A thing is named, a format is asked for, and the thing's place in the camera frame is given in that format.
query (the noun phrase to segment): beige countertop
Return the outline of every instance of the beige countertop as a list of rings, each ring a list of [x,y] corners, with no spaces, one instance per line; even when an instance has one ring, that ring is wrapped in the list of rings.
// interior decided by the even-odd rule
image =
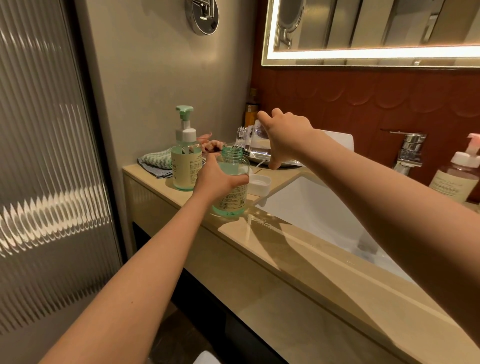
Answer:
[[[174,207],[192,195],[139,165],[123,168]],[[306,168],[255,169],[272,178],[271,193]],[[480,363],[480,350],[417,285],[255,207],[236,218],[207,214],[202,225],[322,307],[386,348],[396,347],[425,364]]]

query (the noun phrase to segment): white sink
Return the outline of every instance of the white sink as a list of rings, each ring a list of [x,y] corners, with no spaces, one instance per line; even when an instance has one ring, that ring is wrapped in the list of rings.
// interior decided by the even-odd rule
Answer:
[[[313,176],[298,177],[280,191],[261,200],[256,206],[412,281],[378,246],[332,190]]]

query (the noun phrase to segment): dark floor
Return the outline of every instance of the dark floor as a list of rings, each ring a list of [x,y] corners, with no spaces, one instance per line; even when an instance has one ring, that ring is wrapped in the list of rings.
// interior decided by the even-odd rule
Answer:
[[[204,350],[215,355],[210,343],[177,310],[160,325],[150,351],[149,363],[192,364]]]

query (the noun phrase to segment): bottle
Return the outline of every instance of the bottle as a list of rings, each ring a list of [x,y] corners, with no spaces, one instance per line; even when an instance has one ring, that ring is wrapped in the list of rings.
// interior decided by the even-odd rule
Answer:
[[[257,102],[257,89],[251,88],[250,96],[245,106],[245,123],[244,123],[245,128],[248,128],[249,126],[255,124],[255,120],[257,120],[257,114],[259,109],[260,109],[260,104]]]
[[[476,170],[480,166],[480,156],[477,156],[480,134],[471,133],[468,137],[472,140],[467,150],[456,152],[450,165],[440,167],[429,186],[461,203],[467,200],[480,179]]]
[[[218,165],[226,174],[236,176],[248,174],[250,163],[243,156],[243,150],[233,144],[222,148],[222,153],[216,158]],[[221,216],[240,215],[245,210],[248,185],[235,187],[228,195],[218,201],[213,210]]]
[[[197,141],[197,131],[190,127],[190,113],[193,107],[180,105],[181,128],[175,131],[177,145],[170,150],[172,155],[173,185],[182,191],[191,191],[202,167],[202,148]]]

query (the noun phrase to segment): illuminated mirror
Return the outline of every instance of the illuminated mirror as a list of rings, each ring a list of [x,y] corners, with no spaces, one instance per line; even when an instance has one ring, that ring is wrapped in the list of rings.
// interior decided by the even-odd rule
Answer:
[[[262,65],[480,67],[480,0],[269,0]]]

